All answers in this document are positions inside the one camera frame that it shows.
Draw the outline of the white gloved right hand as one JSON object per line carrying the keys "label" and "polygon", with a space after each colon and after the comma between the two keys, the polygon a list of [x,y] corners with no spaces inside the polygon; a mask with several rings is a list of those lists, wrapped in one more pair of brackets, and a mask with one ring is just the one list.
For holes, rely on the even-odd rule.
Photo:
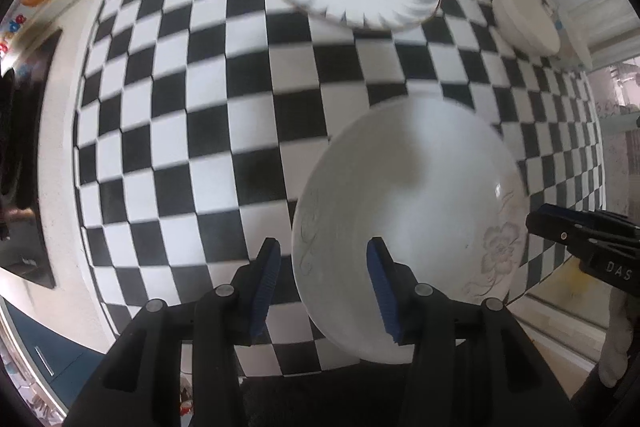
{"label": "white gloved right hand", "polygon": [[634,335],[634,326],[629,317],[627,303],[628,295],[613,287],[608,305],[610,321],[598,363],[600,381],[607,388],[613,388],[628,367],[628,350]]}

